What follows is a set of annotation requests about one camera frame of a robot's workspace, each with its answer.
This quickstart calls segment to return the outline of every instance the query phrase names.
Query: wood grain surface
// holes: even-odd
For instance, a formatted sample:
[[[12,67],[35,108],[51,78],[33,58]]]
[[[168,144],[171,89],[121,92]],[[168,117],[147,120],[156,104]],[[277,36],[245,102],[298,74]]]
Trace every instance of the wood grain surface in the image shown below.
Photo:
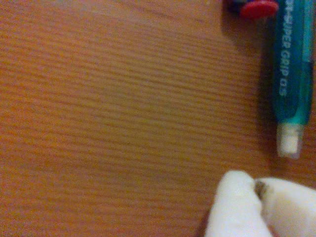
[[[231,169],[315,188],[315,103],[275,153],[267,31],[217,0],[2,0],[0,236],[199,237]]]

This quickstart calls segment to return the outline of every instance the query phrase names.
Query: white eraser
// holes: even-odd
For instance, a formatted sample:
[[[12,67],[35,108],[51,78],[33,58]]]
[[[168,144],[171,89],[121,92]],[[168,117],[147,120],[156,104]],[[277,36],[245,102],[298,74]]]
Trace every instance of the white eraser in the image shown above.
[[[287,135],[281,137],[280,150],[282,153],[293,154],[297,153],[299,146],[299,137],[293,135]]]

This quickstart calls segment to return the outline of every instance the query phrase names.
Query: finger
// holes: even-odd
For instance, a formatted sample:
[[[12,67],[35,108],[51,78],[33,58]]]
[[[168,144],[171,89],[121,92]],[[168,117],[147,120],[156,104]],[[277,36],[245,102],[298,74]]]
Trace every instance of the finger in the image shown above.
[[[262,204],[254,186],[255,181],[245,172],[230,171],[224,175],[205,237],[272,237],[262,219]]]
[[[260,179],[265,221],[280,237],[316,236],[316,191],[289,181]]]

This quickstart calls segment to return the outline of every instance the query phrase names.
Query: wooden table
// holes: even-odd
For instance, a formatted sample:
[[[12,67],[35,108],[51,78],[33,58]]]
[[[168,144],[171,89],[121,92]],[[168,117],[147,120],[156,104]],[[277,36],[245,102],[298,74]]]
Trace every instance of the wooden table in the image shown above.
[[[198,237],[221,176],[316,187],[275,153],[267,28],[213,1],[1,1],[0,235]]]

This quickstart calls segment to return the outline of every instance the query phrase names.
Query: red button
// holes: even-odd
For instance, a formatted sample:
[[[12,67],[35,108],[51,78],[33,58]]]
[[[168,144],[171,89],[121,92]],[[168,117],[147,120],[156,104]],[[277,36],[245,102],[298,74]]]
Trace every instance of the red button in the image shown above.
[[[258,19],[273,16],[278,11],[278,3],[273,0],[255,0],[246,3],[240,15],[247,19]]]

